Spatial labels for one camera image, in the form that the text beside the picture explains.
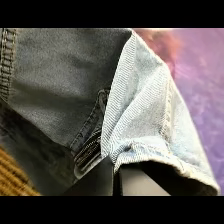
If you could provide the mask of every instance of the yellow textured surface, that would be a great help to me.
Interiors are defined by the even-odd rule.
[[[0,149],[0,196],[39,196],[15,160]]]

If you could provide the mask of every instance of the purple background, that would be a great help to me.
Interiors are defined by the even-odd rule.
[[[176,84],[185,99],[200,139],[224,194],[224,29],[172,31],[182,47]]]

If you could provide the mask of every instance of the purple surface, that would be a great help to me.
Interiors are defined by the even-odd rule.
[[[176,64],[176,84],[224,194],[224,29],[172,31],[183,46]]]

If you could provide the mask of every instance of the dark gray denim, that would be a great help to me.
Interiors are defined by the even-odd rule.
[[[43,195],[85,174],[74,158],[102,127],[102,157],[86,172],[108,154],[116,170],[153,160],[218,194],[168,68],[131,29],[0,31],[0,144]]]

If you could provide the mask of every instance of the jeans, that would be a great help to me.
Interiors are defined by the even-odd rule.
[[[0,144],[40,193],[63,193],[108,154],[115,171],[152,160],[219,193],[167,66],[134,31],[0,32]],[[89,139],[101,155],[80,171]]]

